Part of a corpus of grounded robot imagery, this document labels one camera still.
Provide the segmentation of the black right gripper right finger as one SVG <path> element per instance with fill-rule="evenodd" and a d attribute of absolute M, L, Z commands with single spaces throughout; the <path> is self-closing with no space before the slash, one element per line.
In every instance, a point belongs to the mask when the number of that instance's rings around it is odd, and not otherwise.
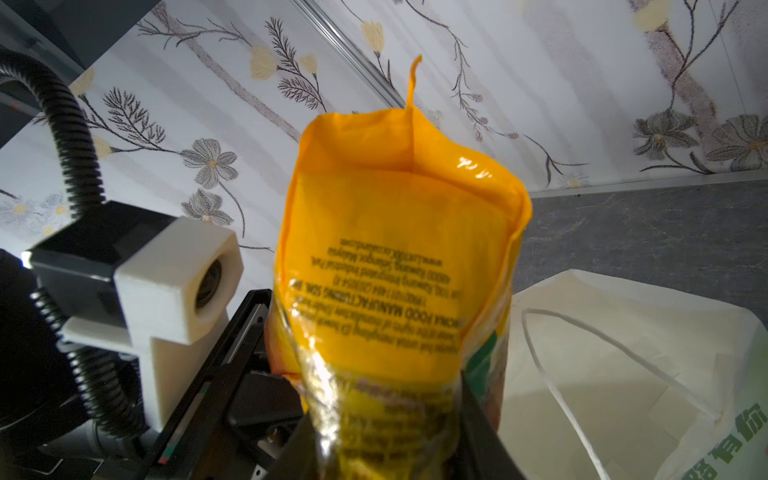
<path fill-rule="evenodd" d="M 464 480 L 524 480 L 492 428 L 465 376 L 462 380 L 460 436 L 449 459 L 449 478 Z"/>

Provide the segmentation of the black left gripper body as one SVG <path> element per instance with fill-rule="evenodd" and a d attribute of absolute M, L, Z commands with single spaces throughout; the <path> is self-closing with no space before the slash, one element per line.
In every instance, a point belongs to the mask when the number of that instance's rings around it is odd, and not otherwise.
<path fill-rule="evenodd" d="M 242 459 L 268 468 L 274 454 L 259 443 L 285 443 L 303 417 L 291 383 L 272 374 L 265 325 L 273 293 L 251 290 L 148 447 L 136 479 L 227 479 Z"/>

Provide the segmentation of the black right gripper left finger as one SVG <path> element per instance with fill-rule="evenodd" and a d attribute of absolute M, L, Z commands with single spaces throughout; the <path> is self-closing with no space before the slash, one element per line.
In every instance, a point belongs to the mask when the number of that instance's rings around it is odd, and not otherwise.
<path fill-rule="evenodd" d="M 318 455 L 315 430 L 305 415 L 290 436 L 279 458 L 267 468 L 266 480 L 318 480 Z"/>

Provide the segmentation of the white green paper bag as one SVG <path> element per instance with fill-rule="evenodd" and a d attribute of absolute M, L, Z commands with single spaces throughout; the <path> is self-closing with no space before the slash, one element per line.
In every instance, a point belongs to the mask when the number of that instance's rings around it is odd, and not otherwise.
<path fill-rule="evenodd" d="M 512 302 L 500 439 L 530 479 L 763 479 L 751 311 L 569 270 Z"/>

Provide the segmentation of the orange yellow snack packet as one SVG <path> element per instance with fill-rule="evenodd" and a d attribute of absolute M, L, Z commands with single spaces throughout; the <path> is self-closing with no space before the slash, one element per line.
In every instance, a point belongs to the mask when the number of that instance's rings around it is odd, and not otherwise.
<path fill-rule="evenodd" d="M 299 392 L 320 479 L 448 479 L 496 433 L 523 183 L 401 108 L 304 130 L 267 324 Z"/>

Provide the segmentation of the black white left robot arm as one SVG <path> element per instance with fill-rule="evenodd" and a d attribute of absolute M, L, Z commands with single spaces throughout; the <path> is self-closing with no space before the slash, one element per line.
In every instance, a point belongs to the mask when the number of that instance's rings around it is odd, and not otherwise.
<path fill-rule="evenodd" d="M 240 293 L 268 287 L 298 126 L 307 120 L 278 92 L 273 26 L 293 44 L 306 29 L 282 1 L 163 1 L 76 83 L 106 195 L 100 225 L 75 226 L 45 126 L 25 128 L 1 154 L 1 245 L 38 262 L 109 247 L 120 211 L 184 217 L 175 250 L 229 229 L 241 249 Z"/>

